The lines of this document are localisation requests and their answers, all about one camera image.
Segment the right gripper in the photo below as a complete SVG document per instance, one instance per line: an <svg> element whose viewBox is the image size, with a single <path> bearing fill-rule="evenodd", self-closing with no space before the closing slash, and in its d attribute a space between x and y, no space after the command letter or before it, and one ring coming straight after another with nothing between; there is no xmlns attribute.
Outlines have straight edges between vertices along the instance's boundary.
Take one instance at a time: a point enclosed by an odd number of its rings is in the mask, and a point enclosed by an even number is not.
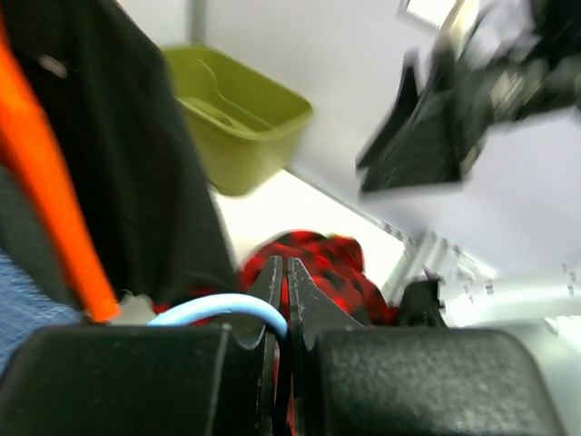
<svg viewBox="0 0 581 436"><path fill-rule="evenodd" d="M485 64L468 64L468 45L484 16L458 1L434 48L439 66L419 88L416 52L404 57L396 101L357 162L360 191L461 183L460 162L487 129L580 105L580 4L527 1L529 51L511 45Z"/></svg>

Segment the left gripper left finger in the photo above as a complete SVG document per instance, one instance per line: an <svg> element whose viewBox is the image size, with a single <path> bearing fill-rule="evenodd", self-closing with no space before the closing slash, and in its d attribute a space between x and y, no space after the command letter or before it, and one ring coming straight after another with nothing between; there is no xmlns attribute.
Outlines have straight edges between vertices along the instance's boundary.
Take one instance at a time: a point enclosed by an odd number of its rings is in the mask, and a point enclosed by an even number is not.
<svg viewBox="0 0 581 436"><path fill-rule="evenodd" d="M34 332L1 378L4 435L281 435L284 344L252 316Z"/></svg>

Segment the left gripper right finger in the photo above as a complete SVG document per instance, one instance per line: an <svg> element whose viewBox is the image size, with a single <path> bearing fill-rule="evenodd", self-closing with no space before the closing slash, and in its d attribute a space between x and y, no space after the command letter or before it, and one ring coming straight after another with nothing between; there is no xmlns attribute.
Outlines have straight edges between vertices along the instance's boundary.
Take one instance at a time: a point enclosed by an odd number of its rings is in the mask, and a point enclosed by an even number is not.
<svg viewBox="0 0 581 436"><path fill-rule="evenodd" d="M299 435L562 435L531 353L514 336L450 329L416 283L396 327L366 327L288 263Z"/></svg>

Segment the light blue wire hanger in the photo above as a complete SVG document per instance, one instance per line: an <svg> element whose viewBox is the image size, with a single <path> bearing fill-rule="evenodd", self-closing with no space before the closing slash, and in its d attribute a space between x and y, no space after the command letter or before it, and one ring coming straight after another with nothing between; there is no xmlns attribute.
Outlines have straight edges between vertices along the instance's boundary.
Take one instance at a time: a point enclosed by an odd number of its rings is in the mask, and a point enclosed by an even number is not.
<svg viewBox="0 0 581 436"><path fill-rule="evenodd" d="M275 307L258 297L242 293L220 293L179 304L158 314L147 325L182 326L224 314L253 316L264 322L280 341L289 336L287 321Z"/></svg>

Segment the red black plaid shirt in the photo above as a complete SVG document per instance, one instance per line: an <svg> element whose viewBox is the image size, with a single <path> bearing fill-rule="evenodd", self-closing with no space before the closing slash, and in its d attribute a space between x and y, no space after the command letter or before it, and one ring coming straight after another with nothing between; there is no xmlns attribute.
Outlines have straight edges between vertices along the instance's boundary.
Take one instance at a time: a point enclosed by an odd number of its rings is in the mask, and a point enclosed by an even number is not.
<svg viewBox="0 0 581 436"><path fill-rule="evenodd" d="M248 293L268 259L278 255L301 259L317 287L345 313L363 325L397 323L399 309L385 302L364 274L364 257L352 237L291 231L257 247L238 272L238 290Z"/></svg>

